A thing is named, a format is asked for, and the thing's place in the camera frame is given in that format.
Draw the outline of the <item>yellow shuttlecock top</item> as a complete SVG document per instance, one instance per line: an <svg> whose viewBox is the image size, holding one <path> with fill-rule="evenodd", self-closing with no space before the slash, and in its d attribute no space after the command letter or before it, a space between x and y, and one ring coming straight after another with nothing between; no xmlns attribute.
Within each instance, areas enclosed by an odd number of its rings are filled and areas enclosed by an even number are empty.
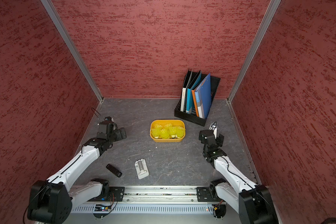
<svg viewBox="0 0 336 224"><path fill-rule="evenodd" d="M159 139L161 134L162 125L161 124L154 124L151 129L151 134L155 139Z"/></svg>

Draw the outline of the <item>yellow shuttlecock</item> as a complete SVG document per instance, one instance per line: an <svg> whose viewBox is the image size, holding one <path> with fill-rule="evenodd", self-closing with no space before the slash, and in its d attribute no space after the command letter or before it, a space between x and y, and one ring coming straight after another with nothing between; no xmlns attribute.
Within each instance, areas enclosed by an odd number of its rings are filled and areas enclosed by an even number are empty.
<svg viewBox="0 0 336 224"><path fill-rule="evenodd" d="M176 126L169 126L169 134L170 138L174 139L177 137L177 127Z"/></svg>
<svg viewBox="0 0 336 224"><path fill-rule="evenodd" d="M160 130L160 137L162 139L170 139L169 129L168 128L162 128Z"/></svg>
<svg viewBox="0 0 336 224"><path fill-rule="evenodd" d="M181 139L185 136L185 128L181 126L176 126L176 137Z"/></svg>
<svg viewBox="0 0 336 224"><path fill-rule="evenodd" d="M159 139L161 134L162 125L161 124L154 124L151 129L151 134L155 139Z"/></svg>

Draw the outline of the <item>yellow plastic storage box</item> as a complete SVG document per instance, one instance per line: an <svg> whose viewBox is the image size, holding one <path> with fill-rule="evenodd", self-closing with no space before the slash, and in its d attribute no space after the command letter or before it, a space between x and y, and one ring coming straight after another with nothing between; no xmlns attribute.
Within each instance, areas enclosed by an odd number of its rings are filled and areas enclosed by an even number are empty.
<svg viewBox="0 0 336 224"><path fill-rule="evenodd" d="M179 119L157 119L150 126L150 137L154 142L181 142L185 135L185 124Z"/></svg>

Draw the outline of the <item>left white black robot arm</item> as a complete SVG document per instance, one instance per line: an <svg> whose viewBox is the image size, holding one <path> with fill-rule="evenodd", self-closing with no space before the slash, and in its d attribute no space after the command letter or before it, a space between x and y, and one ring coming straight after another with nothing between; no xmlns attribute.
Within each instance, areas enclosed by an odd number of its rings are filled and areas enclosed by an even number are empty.
<svg viewBox="0 0 336 224"><path fill-rule="evenodd" d="M31 186L29 204L23 219L45 224L62 224L73 209L93 198L114 201L114 194L110 192L107 180L94 178L76 189L73 189L73 185L95 160L113 147L114 142L126 137L124 128L98 133L58 172L45 181L36 181Z"/></svg>

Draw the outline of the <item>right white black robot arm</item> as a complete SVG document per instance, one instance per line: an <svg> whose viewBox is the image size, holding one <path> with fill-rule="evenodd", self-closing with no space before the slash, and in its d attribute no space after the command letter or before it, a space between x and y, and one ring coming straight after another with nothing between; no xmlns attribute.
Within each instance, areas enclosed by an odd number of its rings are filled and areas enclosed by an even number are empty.
<svg viewBox="0 0 336 224"><path fill-rule="evenodd" d="M279 220L266 186L247 178L231 162L220 148L224 136L215 136L212 130L202 130L199 140L203 144L203 156L225 180L218 179L210 184L210 194L232 207L243 224L278 224Z"/></svg>

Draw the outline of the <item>white phone stand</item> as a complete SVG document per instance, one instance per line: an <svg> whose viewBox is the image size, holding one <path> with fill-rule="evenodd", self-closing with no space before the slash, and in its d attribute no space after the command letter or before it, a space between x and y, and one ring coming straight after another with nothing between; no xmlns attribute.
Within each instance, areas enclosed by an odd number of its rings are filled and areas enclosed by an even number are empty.
<svg viewBox="0 0 336 224"><path fill-rule="evenodd" d="M135 169L138 179L143 179L149 176L149 170L145 159L139 159L135 162Z"/></svg>

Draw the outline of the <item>teal folder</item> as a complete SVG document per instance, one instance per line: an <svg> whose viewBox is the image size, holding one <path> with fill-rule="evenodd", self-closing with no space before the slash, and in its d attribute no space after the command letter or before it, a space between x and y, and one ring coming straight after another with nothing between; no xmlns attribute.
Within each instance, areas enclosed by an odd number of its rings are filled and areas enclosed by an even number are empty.
<svg viewBox="0 0 336 224"><path fill-rule="evenodd" d="M200 84L201 79L202 72L199 71L195 75L193 74L192 79L187 86L186 113L188 114L192 113L192 107L194 104L192 90L195 90L195 88Z"/></svg>

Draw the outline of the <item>blue folder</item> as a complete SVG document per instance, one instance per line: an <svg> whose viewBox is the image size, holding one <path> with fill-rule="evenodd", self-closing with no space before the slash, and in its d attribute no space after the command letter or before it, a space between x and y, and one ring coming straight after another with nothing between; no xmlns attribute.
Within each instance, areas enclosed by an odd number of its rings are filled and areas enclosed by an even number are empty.
<svg viewBox="0 0 336 224"><path fill-rule="evenodd" d="M208 74L194 91L198 115L207 119L211 107L211 74Z"/></svg>

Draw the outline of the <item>orange folder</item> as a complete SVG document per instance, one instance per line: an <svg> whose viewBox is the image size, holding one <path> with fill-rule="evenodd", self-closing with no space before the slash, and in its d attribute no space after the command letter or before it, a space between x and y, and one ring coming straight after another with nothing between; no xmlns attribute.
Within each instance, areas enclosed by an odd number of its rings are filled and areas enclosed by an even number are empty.
<svg viewBox="0 0 336 224"><path fill-rule="evenodd" d="M199 99L199 91L200 91L201 85L197 85L193 90L192 90L192 97L193 97L193 103L194 103L194 109L196 112L196 116L202 118L200 115L200 99Z"/></svg>

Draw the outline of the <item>black file rack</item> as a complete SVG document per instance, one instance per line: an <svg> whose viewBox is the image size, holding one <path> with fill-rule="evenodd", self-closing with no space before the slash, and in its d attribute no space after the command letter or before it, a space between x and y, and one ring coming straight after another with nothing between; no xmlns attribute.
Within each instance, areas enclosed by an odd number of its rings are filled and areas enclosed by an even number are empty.
<svg viewBox="0 0 336 224"><path fill-rule="evenodd" d="M195 75L196 72L192 71L191 79L192 79L193 74ZM202 79L201 79L201 81L206 76L207 76L206 74L202 73ZM213 103L213 100L214 100L214 97L216 95L219 82L220 82L220 78L211 76L211 103ZM180 98L180 101L179 101L179 103L177 104L177 106L175 108L175 112L174 112L175 117L183 119L185 121L192 122L192 123L200 125L200 126L205 126L207 119L202 119L202 118L196 116L194 105L192 107L192 113L191 114L186 113L186 111L185 112L181 112L180 111L180 106L181 106L181 98Z"/></svg>

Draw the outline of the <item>white folder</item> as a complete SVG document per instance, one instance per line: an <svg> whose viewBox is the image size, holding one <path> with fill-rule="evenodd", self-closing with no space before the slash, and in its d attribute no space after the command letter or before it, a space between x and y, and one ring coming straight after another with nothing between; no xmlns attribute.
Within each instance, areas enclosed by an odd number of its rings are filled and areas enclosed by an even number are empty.
<svg viewBox="0 0 336 224"><path fill-rule="evenodd" d="M185 79L184 79L183 87L182 87L182 97L181 97L181 106L180 106L181 112L185 112L184 107L185 107L185 101L186 101L186 91L191 81L191 75L192 75L192 71L188 70L185 76Z"/></svg>

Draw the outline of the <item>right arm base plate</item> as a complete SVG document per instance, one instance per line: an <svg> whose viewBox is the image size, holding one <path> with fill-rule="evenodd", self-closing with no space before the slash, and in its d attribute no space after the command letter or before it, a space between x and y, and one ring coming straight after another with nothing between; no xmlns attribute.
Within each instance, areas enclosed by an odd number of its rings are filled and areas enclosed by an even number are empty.
<svg viewBox="0 0 336 224"><path fill-rule="evenodd" d="M230 186L197 187L197 199L199 202L218 203L220 201L230 203L237 202L237 193Z"/></svg>

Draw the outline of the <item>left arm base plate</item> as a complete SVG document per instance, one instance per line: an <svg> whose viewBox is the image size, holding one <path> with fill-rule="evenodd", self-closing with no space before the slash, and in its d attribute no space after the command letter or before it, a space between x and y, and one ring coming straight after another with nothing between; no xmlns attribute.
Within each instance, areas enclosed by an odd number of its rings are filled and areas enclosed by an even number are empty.
<svg viewBox="0 0 336 224"><path fill-rule="evenodd" d="M125 195L125 187L110 187L107 196L100 195L89 200L89 202L122 202Z"/></svg>

